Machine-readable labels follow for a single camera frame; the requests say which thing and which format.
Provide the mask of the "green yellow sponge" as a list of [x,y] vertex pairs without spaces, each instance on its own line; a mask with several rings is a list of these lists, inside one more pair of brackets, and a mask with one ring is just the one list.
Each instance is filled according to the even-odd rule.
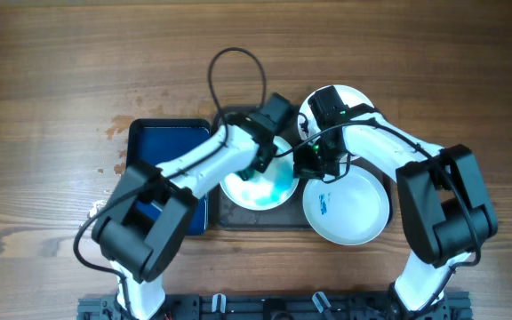
[[236,175],[242,180],[242,181],[248,181],[250,180],[255,174],[255,170],[251,167],[243,169],[242,171],[236,172]]

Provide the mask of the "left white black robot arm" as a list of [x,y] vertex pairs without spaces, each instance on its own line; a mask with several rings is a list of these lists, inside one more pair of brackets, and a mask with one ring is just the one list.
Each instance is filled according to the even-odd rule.
[[149,319],[164,303],[161,275],[175,257],[201,197],[229,174],[242,180],[264,172],[276,155],[274,138],[295,115],[274,93],[259,108],[221,117],[203,144],[169,162],[128,166],[106,206],[95,215],[92,239],[120,283],[118,303],[129,319]]

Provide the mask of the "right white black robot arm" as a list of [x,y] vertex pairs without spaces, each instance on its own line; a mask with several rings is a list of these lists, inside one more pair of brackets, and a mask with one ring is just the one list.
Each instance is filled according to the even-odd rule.
[[483,243],[498,232],[498,219],[474,153],[444,148],[392,125],[360,91],[329,85],[301,104],[294,147],[297,177],[338,182],[341,158],[350,154],[374,165],[397,186],[404,235],[412,249],[392,284],[403,316],[436,310],[458,268],[481,260]]

